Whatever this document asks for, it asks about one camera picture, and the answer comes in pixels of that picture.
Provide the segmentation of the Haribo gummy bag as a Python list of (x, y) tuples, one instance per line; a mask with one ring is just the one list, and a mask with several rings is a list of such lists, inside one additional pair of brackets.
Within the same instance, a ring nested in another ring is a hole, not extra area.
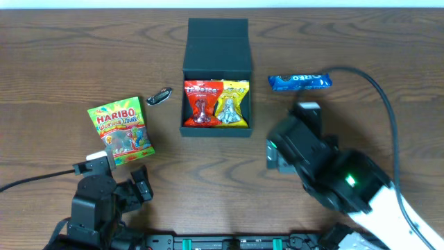
[(106, 149), (112, 152), (116, 165), (155, 153), (138, 97), (108, 103), (87, 112)]

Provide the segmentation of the red candy bag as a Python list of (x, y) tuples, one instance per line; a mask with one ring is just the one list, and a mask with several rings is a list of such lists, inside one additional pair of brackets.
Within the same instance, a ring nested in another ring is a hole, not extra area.
[(214, 107), (223, 92), (222, 81), (185, 81), (184, 89), (192, 109), (184, 126), (213, 127), (221, 123), (214, 116)]

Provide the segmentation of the yellow candy bag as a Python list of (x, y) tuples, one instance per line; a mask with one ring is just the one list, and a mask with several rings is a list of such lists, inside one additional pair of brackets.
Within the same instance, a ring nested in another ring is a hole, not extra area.
[(247, 128), (248, 124), (241, 113), (241, 102), (248, 94), (248, 81), (224, 81), (223, 91), (217, 100), (214, 116), (220, 121), (217, 127)]

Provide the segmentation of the blue Oreo pack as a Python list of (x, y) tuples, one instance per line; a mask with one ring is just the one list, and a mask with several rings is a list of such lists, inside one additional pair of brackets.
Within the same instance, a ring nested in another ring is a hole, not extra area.
[(332, 86), (328, 74), (292, 74), (269, 76), (268, 82), (273, 91), (299, 91), (325, 89)]

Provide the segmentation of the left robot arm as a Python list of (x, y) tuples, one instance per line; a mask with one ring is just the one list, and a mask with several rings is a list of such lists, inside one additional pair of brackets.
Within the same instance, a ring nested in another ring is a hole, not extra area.
[(80, 180), (72, 199), (71, 217), (57, 224), (44, 250), (147, 249), (146, 236), (128, 228), (122, 215), (152, 200), (153, 190), (144, 165), (131, 176), (121, 183), (108, 174)]

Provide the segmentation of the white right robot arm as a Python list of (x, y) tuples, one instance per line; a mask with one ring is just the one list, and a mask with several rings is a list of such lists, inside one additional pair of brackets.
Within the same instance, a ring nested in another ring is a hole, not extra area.
[(339, 151), (317, 137), (296, 143), (304, 189), (346, 214), (390, 249), (442, 249), (443, 238), (397, 195), (390, 177), (367, 155)]

